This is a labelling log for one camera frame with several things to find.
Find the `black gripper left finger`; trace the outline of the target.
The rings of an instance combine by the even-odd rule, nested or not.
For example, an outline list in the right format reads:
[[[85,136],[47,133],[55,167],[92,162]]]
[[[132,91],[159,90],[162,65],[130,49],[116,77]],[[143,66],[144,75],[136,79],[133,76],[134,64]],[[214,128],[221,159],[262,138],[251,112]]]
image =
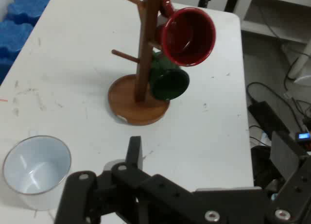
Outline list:
[[[125,161],[96,176],[76,172],[67,178],[57,224],[99,224],[116,213],[128,224],[200,224],[202,208],[190,192],[142,164],[141,137],[130,137]]]

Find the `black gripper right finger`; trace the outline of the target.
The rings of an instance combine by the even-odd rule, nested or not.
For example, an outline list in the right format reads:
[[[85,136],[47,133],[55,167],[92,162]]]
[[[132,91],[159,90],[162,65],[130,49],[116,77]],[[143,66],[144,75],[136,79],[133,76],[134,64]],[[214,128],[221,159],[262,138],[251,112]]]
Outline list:
[[[288,134],[274,131],[270,160],[285,180],[265,217],[270,224],[311,222],[311,156]]]

